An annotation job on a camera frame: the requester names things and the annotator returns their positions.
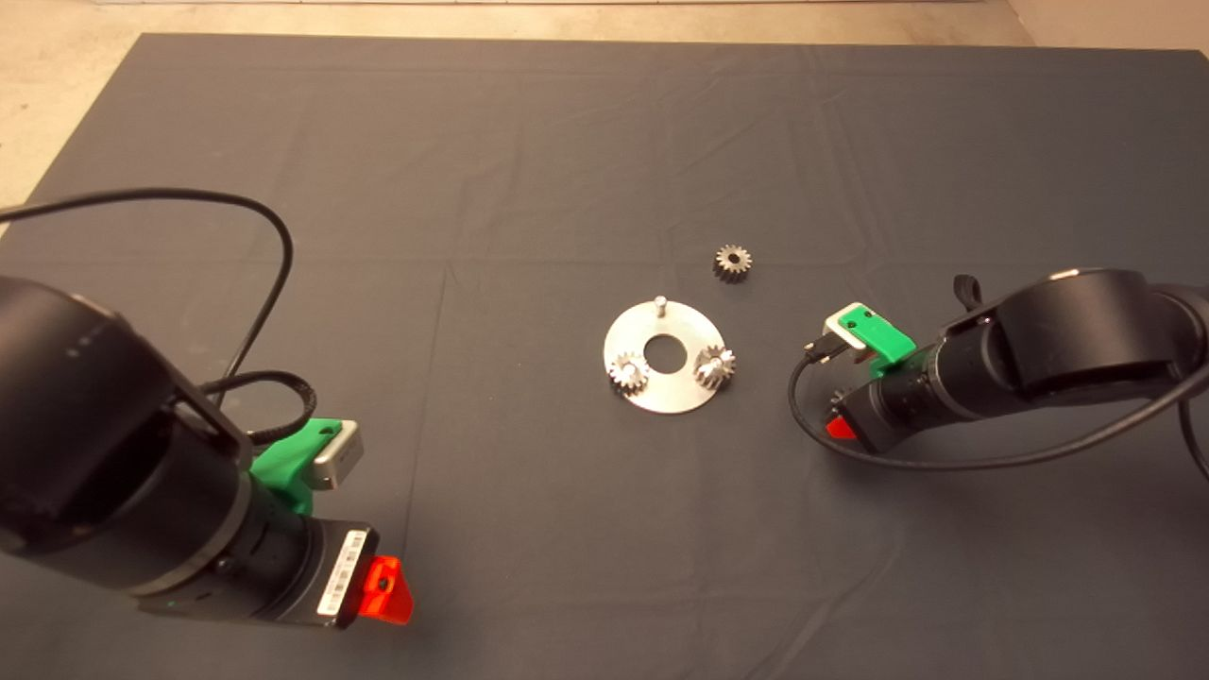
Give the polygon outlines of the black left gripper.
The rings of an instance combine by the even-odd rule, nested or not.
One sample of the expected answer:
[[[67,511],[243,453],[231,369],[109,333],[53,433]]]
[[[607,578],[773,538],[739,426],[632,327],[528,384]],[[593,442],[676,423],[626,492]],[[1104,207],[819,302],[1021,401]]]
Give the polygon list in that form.
[[[374,557],[380,535],[368,521],[307,518],[297,580],[278,603],[278,623],[345,630],[359,617],[407,626],[415,600],[403,563]]]

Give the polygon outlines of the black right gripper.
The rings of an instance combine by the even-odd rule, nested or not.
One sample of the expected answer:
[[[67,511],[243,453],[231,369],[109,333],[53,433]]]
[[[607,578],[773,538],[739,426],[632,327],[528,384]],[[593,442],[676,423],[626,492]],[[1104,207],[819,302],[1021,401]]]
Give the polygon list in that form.
[[[841,414],[825,425],[833,440],[860,442],[872,455],[893,451],[912,438],[912,430],[893,414],[883,396],[881,384],[863,384],[841,397]]]

